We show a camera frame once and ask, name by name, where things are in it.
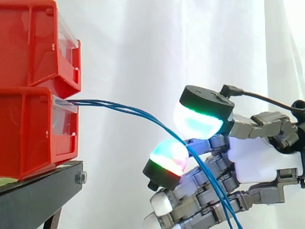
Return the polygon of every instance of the red storage bin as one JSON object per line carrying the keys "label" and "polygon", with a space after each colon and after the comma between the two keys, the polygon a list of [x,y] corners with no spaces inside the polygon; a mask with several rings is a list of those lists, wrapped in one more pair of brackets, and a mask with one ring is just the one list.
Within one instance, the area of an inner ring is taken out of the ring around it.
{"label": "red storage bin", "polygon": [[46,172],[78,153],[78,107],[43,87],[0,89],[0,177]]}
{"label": "red storage bin", "polygon": [[0,86],[81,90],[81,44],[53,0],[0,0]]}

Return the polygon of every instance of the white backdrop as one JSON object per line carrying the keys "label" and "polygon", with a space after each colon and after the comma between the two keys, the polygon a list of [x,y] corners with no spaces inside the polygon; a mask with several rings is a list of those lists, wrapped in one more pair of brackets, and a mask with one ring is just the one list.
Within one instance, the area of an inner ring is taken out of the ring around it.
{"label": "white backdrop", "polygon": [[[302,69],[295,70],[298,59],[280,0],[57,2],[82,41],[82,92],[75,98],[136,106],[174,130],[173,109],[186,84],[220,90],[227,83],[286,104],[302,98]],[[302,51],[298,20],[291,13],[300,8],[289,7]],[[234,101],[242,115],[268,109],[251,98]],[[59,228],[140,229],[153,194],[142,169],[168,137],[138,117],[81,108],[78,159],[84,160],[88,183],[64,206]],[[238,217],[245,229],[301,229],[303,195],[280,207],[254,206]]]}

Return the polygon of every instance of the blue cable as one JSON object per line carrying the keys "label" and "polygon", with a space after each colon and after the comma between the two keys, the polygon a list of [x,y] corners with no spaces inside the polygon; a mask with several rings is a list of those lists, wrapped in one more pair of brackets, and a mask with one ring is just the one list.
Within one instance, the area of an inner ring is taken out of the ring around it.
{"label": "blue cable", "polygon": [[75,105],[81,105],[81,106],[101,106],[101,107],[107,107],[107,108],[110,108],[112,110],[116,110],[116,111],[120,111],[120,112],[123,112],[123,113],[132,114],[132,115],[135,115],[135,116],[146,118],[146,119],[156,123],[157,125],[161,126],[171,136],[176,138],[179,142],[181,142],[184,146],[187,147],[187,149],[190,152],[190,154],[194,157],[194,159],[196,160],[196,162],[198,163],[200,168],[203,170],[203,172],[205,173],[205,175],[209,179],[212,187],[214,188],[217,196],[219,197],[219,200],[220,200],[220,202],[221,202],[221,204],[223,206],[224,214],[226,216],[226,219],[227,219],[227,222],[229,224],[230,229],[233,229],[233,227],[232,227],[232,224],[230,222],[230,218],[228,216],[227,209],[229,210],[229,212],[233,216],[233,218],[234,218],[238,228],[239,229],[243,228],[242,225],[239,223],[239,221],[237,219],[237,216],[236,216],[236,214],[235,214],[235,212],[234,212],[234,210],[233,210],[233,208],[231,206],[231,203],[230,203],[226,193],[221,188],[221,186],[219,185],[218,181],[216,180],[216,178],[211,173],[210,169],[205,165],[205,163],[201,160],[201,158],[197,155],[197,153],[193,150],[193,148],[188,146],[176,133],[174,133],[172,130],[167,128],[163,123],[161,123],[153,115],[151,115],[148,112],[143,111],[141,109],[135,108],[135,107],[125,106],[125,105],[122,105],[122,104],[118,104],[118,103],[114,103],[114,102],[109,102],[109,101],[104,101],[104,100],[68,100],[68,102],[74,103]]}

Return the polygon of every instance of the green light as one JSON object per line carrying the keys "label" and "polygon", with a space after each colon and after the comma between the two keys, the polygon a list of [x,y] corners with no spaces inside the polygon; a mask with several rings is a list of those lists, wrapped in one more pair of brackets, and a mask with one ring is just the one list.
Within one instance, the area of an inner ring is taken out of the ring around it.
{"label": "green light", "polygon": [[182,176],[188,158],[188,150],[176,139],[161,142],[150,154],[153,162],[178,176]]}
{"label": "green light", "polygon": [[187,138],[209,139],[215,135],[223,125],[218,118],[197,113],[177,104],[174,112],[174,121],[177,128]]}

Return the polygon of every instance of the screw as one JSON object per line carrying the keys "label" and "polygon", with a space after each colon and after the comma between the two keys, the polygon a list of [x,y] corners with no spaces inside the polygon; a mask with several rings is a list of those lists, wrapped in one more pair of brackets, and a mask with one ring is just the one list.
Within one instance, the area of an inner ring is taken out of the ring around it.
{"label": "screw", "polygon": [[75,183],[76,184],[86,184],[87,182],[87,172],[82,171],[75,175]]}

